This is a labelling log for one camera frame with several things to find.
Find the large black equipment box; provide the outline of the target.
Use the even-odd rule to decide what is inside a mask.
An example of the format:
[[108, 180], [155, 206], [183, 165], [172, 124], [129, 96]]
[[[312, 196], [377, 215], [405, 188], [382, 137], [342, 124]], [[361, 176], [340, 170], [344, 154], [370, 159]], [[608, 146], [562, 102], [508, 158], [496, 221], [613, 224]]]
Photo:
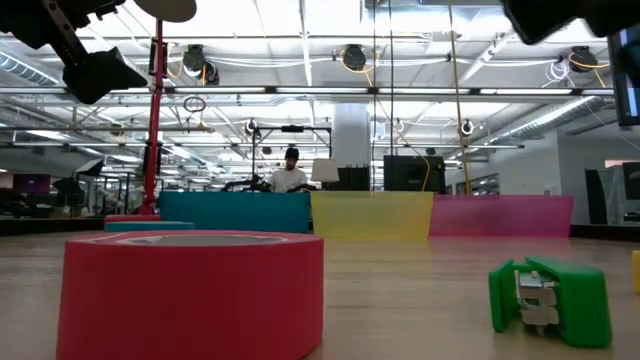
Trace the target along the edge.
[[386, 191], [445, 193], [446, 167], [442, 157], [385, 155], [383, 162]]

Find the small black equipment box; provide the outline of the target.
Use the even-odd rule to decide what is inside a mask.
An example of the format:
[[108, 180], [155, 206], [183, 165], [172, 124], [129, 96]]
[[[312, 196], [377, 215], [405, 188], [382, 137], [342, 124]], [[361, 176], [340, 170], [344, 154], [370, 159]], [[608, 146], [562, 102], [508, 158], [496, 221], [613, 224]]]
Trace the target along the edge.
[[338, 169], [337, 191], [369, 191], [371, 186], [370, 168], [343, 167]]

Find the yellow plastic bin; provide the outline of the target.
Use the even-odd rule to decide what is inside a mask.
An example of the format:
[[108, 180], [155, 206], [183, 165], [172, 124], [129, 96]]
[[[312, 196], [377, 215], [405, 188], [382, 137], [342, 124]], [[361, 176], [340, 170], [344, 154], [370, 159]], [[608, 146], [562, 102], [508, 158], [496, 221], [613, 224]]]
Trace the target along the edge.
[[434, 200], [432, 192], [314, 192], [314, 233], [329, 240], [422, 242]]

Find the red tape roll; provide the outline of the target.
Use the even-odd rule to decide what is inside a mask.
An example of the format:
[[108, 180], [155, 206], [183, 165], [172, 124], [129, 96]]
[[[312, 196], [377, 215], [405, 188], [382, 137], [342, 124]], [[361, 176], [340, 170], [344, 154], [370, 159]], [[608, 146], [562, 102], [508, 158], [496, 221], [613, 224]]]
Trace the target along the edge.
[[67, 241], [56, 360], [300, 360], [322, 340], [324, 242], [183, 230]]

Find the black computer monitor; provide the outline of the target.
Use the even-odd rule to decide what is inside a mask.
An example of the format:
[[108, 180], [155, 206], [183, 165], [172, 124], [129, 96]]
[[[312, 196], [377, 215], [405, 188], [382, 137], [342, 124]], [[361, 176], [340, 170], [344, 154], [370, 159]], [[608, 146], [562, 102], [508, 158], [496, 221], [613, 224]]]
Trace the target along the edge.
[[618, 124], [640, 126], [640, 24], [608, 38]]

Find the red desk lamp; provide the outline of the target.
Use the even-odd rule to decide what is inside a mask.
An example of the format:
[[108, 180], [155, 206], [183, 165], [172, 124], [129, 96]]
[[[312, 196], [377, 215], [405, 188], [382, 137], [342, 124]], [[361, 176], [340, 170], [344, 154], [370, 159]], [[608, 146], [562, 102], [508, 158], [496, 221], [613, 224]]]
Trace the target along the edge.
[[197, 12], [196, 0], [133, 0], [136, 5], [155, 19], [155, 35], [151, 38], [149, 75], [151, 76], [151, 104], [148, 139], [145, 144], [144, 198], [138, 208], [143, 217], [154, 215], [156, 204], [156, 175], [160, 159], [159, 113], [166, 73], [163, 25], [165, 22], [184, 23]]

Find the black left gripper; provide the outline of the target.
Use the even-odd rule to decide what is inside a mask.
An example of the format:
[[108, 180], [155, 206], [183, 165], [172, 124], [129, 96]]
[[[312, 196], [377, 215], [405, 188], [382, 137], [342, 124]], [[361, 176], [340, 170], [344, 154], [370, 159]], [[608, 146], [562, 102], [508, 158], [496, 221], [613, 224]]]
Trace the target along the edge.
[[81, 103], [94, 104], [113, 90], [144, 87], [147, 80], [129, 67], [117, 47], [89, 53], [76, 35], [90, 24], [116, 13], [125, 0], [0, 0], [0, 32], [11, 33], [33, 49], [49, 42], [64, 63], [62, 79]]

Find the red plastic bin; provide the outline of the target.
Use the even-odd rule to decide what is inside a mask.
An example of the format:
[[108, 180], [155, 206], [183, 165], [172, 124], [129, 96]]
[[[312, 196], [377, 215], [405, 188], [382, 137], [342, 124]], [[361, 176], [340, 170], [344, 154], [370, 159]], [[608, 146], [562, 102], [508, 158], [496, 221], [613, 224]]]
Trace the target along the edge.
[[436, 237], [567, 237], [574, 199], [560, 195], [437, 195]]

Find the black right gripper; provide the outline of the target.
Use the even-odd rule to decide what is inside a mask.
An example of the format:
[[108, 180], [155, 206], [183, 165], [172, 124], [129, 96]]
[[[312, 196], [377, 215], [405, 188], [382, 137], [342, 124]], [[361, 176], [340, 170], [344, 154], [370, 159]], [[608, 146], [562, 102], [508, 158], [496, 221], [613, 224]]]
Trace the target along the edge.
[[[577, 18], [578, 0], [501, 0], [505, 16], [526, 45], [537, 44]], [[597, 37], [640, 24], [640, 0], [584, 0], [580, 16]]]

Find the green mini stapler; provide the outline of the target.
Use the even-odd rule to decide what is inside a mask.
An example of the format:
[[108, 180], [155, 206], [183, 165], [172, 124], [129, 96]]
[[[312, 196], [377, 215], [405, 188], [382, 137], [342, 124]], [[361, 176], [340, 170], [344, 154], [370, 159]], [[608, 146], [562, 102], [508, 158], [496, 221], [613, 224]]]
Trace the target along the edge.
[[533, 256], [488, 274], [492, 326], [514, 321], [558, 334], [574, 347], [606, 348], [613, 339], [606, 278], [590, 265]]

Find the blue plastic bin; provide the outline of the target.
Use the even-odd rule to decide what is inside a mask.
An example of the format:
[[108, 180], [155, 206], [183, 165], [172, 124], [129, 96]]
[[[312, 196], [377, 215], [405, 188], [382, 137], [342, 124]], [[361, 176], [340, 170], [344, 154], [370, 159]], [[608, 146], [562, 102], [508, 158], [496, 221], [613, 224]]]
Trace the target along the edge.
[[191, 222], [197, 230], [307, 233], [308, 193], [162, 192], [161, 217]]

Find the white box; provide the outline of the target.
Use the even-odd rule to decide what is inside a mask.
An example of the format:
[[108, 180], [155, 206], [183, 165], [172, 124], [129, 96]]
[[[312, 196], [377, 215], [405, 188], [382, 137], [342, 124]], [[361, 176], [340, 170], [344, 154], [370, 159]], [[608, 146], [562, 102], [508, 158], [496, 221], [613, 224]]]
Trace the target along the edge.
[[340, 178], [337, 162], [334, 159], [314, 159], [311, 180], [319, 183], [339, 182]]

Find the blue tape roll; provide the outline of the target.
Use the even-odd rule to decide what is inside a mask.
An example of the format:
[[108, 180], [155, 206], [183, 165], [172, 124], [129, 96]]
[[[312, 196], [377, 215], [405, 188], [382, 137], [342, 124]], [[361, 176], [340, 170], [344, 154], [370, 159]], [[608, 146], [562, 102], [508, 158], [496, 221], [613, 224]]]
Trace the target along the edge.
[[134, 232], [134, 231], [171, 231], [195, 230], [191, 222], [179, 221], [125, 221], [109, 222], [104, 225], [105, 232]]

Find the black background rig frame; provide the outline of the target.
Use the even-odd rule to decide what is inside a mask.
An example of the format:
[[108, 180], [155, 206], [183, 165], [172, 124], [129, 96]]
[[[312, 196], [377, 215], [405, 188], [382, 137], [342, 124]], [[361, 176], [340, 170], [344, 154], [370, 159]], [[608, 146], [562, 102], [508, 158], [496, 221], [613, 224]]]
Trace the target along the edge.
[[[321, 142], [329, 149], [329, 158], [332, 157], [333, 155], [333, 131], [331, 128], [327, 128], [327, 127], [314, 127], [314, 126], [302, 126], [302, 125], [283, 125], [283, 126], [265, 126], [265, 127], [260, 127], [260, 126], [255, 126], [253, 129], [253, 133], [252, 133], [252, 137], [251, 137], [251, 161], [252, 161], [252, 173], [251, 173], [251, 177], [253, 177], [254, 175], [256, 175], [256, 148], [257, 148], [257, 142], [256, 142], [256, 134], [258, 131], [262, 131], [265, 130], [267, 133], [265, 135], [262, 136], [261, 141], [262, 140], [266, 140], [269, 135], [273, 132], [273, 131], [279, 131], [282, 133], [303, 133], [305, 131], [309, 131], [312, 132], [314, 135], [316, 135], [318, 137], [318, 139], [321, 140]], [[317, 132], [324, 130], [328, 133], [328, 140], [326, 141], [324, 138], [322, 138]], [[258, 185], [257, 183], [254, 182], [253, 185], [250, 186], [250, 188], [253, 190], [258, 190], [260, 192], [269, 192], [269, 188], [268, 185]], [[313, 185], [301, 185], [299, 186], [297, 189], [293, 189], [290, 190], [288, 192], [296, 192], [296, 191], [300, 191], [300, 190], [307, 190], [307, 191], [316, 191], [317, 187], [313, 186]]]

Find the person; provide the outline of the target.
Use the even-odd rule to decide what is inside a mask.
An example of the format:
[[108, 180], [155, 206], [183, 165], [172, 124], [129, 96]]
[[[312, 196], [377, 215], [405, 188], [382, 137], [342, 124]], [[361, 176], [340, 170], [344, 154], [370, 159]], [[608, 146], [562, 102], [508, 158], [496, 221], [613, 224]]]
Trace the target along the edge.
[[307, 175], [297, 167], [299, 150], [290, 147], [285, 152], [285, 165], [274, 171], [267, 180], [268, 188], [272, 192], [285, 193], [297, 189], [308, 182]]

